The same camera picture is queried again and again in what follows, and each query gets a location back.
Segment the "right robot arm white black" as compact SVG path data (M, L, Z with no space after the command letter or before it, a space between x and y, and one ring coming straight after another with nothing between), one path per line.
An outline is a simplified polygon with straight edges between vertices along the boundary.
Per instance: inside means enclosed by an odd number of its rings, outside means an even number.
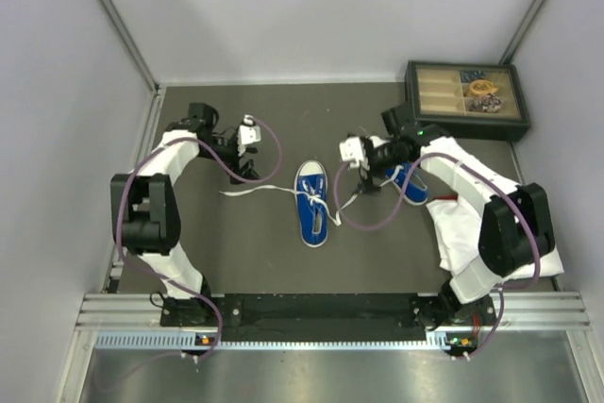
M360 192L377 192L376 178L407 162L447 184L479 221L477 256L443 284L431 306L421 309L428 326L464 322L475 302L524 271L528 281L538 280L544 264L558 257L545 189L501 176L445 129L414 122L403 105L381 116L387 137L350 135L339 144L342 162L359 173Z

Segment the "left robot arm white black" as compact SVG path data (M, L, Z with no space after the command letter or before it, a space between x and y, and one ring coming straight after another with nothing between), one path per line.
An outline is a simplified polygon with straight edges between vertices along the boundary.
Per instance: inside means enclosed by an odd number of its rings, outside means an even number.
M207 279L180 243L177 180L197 158L223 165L233 184L259 179L253 160L244 158L256 153L261 140L256 119L246 114L230 136L215 132L219 119L214 107L190 104L187 116L165 128L149 156L110 181L114 241L125 257L138 257L163 283L160 322L165 327L206 326L216 318Z

